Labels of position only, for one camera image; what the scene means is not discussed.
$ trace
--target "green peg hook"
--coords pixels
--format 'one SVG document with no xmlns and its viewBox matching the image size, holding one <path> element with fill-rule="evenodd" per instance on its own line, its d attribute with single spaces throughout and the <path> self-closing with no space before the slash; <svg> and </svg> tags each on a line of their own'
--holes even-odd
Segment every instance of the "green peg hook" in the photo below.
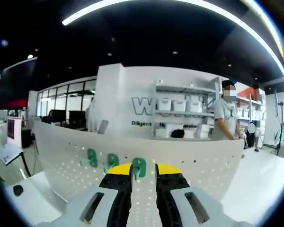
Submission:
<svg viewBox="0 0 284 227">
<path fill-rule="evenodd" d="M 103 168 L 103 171 L 104 171 L 105 174 L 107 174 L 108 171 L 109 171 L 111 168 L 120 165 L 120 163 L 119 163 L 119 158 L 118 158 L 118 156 L 115 155 L 115 154 L 108 154 L 108 155 L 107 155 L 107 163 L 108 163 L 108 169 L 106 169 L 105 167 Z"/>
<path fill-rule="evenodd" d="M 146 161 L 143 158 L 136 157 L 133 159 L 133 175 L 134 179 L 142 178 L 146 175 Z"/>
<path fill-rule="evenodd" d="M 93 149 L 90 148 L 87 150 L 87 159 L 80 161 L 81 166 L 85 166 L 87 164 L 94 168 L 98 167 L 97 154 Z"/>
</svg>

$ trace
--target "white perforated board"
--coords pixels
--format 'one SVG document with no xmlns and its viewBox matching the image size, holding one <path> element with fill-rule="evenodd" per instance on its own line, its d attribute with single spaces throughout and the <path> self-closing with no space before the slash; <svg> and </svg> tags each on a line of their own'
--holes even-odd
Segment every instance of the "white perforated board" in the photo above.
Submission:
<svg viewBox="0 0 284 227">
<path fill-rule="evenodd" d="M 127 226 L 161 226 L 156 207 L 155 164 L 171 164 L 182 171 L 190 186 L 198 185 L 221 201 L 237 171 L 243 152 L 242 140 L 211 142 L 157 141 L 110 137 L 35 122 L 40 160 L 52 189 L 69 201 L 104 177 L 107 154 L 120 163 L 135 157 L 146 160 L 144 178 L 133 181 L 132 208 Z M 87 149 L 96 151 L 98 168 L 80 166 Z"/>
</svg>

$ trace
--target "ceiling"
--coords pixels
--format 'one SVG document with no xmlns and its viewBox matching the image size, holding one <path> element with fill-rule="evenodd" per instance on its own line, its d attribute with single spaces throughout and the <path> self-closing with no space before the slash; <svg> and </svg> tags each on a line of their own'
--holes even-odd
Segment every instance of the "ceiling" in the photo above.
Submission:
<svg viewBox="0 0 284 227">
<path fill-rule="evenodd" d="M 233 0 L 207 1 L 249 24 L 284 65 L 272 36 L 246 6 Z M 38 56 L 33 90 L 94 76 L 100 65 L 120 62 L 124 66 L 206 71 L 250 86 L 282 77 L 271 56 L 245 30 L 223 16 L 188 3 L 123 2 L 62 25 L 69 15 L 93 2 L 97 1 L 1 1 L 0 42 L 5 39 L 9 44 L 0 45 L 0 69 L 25 60 L 29 54 Z M 284 0 L 278 2 L 284 12 Z M 271 16 L 284 34 L 284 22 L 277 12 L 274 9 Z"/>
</svg>

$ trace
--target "window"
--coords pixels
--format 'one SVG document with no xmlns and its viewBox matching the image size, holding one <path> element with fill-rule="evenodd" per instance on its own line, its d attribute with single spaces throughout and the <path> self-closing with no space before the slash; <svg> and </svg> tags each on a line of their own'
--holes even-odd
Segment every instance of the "window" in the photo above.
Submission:
<svg viewBox="0 0 284 227">
<path fill-rule="evenodd" d="M 41 98 L 41 116 L 47 116 L 47 99 L 48 99 L 48 90 L 42 93 Z"/>
<path fill-rule="evenodd" d="M 86 109 L 89 107 L 91 98 L 93 97 L 91 90 L 95 89 L 95 87 L 96 80 L 89 80 L 85 82 L 82 110 L 86 111 Z"/>
<path fill-rule="evenodd" d="M 51 110 L 55 109 L 55 101 L 56 101 L 56 91 L 57 89 L 50 89 L 48 93 L 48 103 L 47 103 L 47 115 Z"/>
<path fill-rule="evenodd" d="M 69 110 L 81 110 L 83 83 L 70 84 L 66 105 L 66 119 L 69 119 Z"/>
<path fill-rule="evenodd" d="M 56 110 L 65 110 L 67 85 L 59 87 L 57 90 Z"/>
<path fill-rule="evenodd" d="M 37 98 L 37 116 L 38 117 L 41 116 L 41 96 L 42 96 L 42 93 L 39 93 L 38 98 Z"/>
</svg>

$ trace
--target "white counter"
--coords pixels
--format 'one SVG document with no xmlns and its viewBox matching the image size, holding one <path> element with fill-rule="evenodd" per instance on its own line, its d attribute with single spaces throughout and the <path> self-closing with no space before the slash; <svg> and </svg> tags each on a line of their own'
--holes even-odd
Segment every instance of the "white counter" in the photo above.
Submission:
<svg viewBox="0 0 284 227">
<path fill-rule="evenodd" d="M 21 185 L 24 190 L 18 197 L 13 192 L 15 185 Z M 51 222 L 57 219 L 62 215 L 66 206 L 64 200 L 52 193 L 44 172 L 6 187 L 5 191 L 22 217 L 31 226 L 43 221 Z"/>
<path fill-rule="evenodd" d="M 253 148 L 244 153 L 221 203 L 232 219 L 257 224 L 284 188 L 284 159 Z M 63 213 L 66 203 L 54 193 L 48 195 L 51 190 L 43 172 L 19 184 L 24 188 L 19 197 L 14 196 L 13 186 L 6 191 L 31 225 L 52 221 Z"/>
</svg>

